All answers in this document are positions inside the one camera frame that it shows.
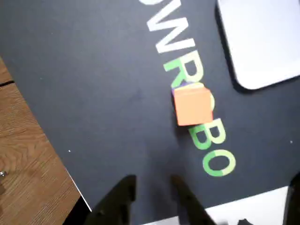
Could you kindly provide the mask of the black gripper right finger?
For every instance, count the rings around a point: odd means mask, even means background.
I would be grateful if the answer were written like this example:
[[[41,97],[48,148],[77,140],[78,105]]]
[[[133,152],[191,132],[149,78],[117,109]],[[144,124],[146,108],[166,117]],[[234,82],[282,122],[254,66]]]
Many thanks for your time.
[[[180,225],[216,225],[180,176],[172,175],[171,184],[177,195]]]

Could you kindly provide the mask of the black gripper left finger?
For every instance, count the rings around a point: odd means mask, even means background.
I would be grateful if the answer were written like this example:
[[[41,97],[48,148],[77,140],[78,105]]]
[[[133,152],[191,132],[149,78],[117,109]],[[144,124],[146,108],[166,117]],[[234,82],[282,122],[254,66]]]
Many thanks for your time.
[[[85,225],[129,225],[131,204],[136,199],[136,176],[121,179],[96,205]]]

